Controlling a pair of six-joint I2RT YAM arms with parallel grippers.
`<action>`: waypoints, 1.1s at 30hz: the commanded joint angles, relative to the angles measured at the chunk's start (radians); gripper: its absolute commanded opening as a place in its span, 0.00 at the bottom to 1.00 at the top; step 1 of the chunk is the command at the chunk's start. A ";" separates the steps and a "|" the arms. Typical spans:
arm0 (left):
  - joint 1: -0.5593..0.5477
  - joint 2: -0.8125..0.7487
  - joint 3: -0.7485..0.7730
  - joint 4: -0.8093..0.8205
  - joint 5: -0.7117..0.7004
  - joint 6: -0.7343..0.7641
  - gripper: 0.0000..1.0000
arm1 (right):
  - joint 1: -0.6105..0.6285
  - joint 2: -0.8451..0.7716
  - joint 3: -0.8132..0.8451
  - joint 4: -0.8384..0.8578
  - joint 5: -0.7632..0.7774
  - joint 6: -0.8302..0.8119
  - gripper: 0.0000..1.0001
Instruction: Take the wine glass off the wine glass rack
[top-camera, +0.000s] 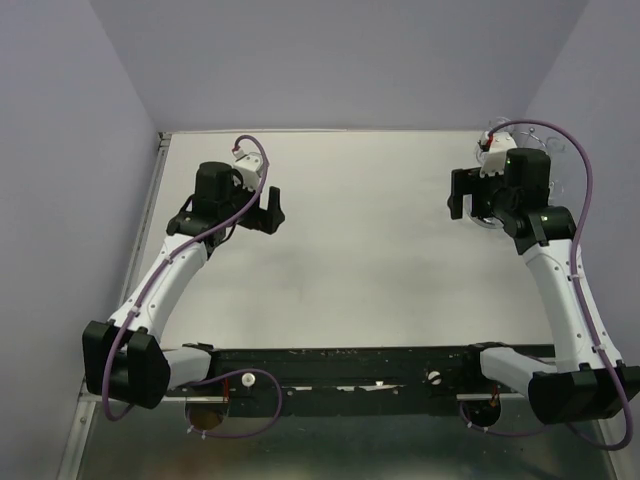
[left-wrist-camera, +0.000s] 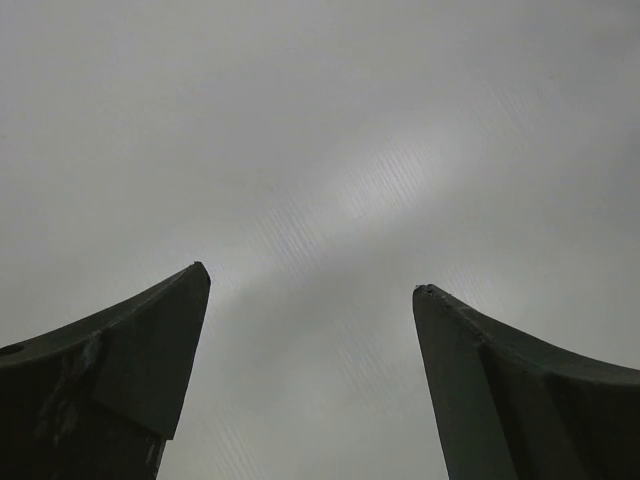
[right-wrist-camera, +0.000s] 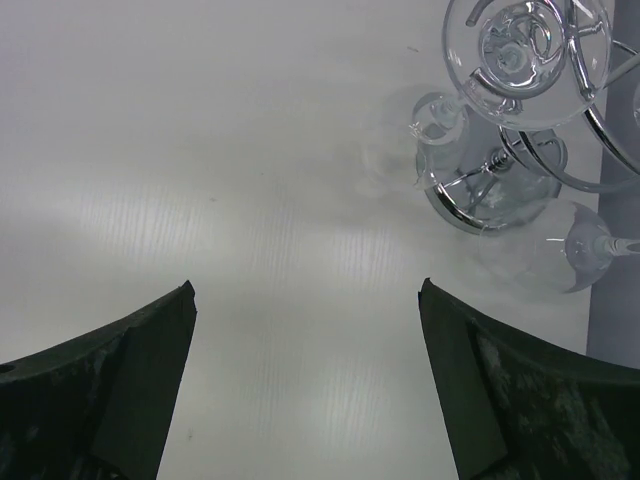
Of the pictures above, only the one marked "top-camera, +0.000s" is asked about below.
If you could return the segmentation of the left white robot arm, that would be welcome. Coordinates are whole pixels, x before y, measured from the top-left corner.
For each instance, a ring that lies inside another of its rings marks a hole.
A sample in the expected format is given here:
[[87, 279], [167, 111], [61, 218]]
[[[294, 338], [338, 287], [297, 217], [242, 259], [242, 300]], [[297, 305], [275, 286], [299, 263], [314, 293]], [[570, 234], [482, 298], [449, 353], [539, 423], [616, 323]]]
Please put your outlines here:
[[280, 191], [270, 187], [259, 204], [267, 162], [257, 153], [232, 164], [204, 162], [195, 188], [167, 224], [159, 254], [140, 284], [106, 321], [92, 321], [82, 334], [87, 390], [146, 409], [171, 389], [189, 384], [201, 395], [222, 380], [211, 351], [186, 345], [165, 351], [161, 338], [171, 313], [193, 277], [239, 226], [272, 235], [285, 216]]

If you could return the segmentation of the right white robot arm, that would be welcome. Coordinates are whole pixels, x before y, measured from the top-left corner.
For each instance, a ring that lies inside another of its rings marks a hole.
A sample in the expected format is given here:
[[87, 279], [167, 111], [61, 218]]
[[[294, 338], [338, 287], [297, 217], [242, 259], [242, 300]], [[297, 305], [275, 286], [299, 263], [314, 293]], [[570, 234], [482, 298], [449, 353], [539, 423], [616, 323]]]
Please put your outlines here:
[[611, 343], [597, 312], [575, 241], [571, 212], [549, 202], [551, 160], [513, 148], [498, 169], [455, 169], [447, 200], [452, 219], [471, 200], [471, 217], [499, 221], [533, 276], [551, 328], [552, 365], [501, 343], [477, 344], [460, 379], [480, 392], [494, 381], [522, 394], [542, 423], [609, 419], [639, 391], [639, 369]]

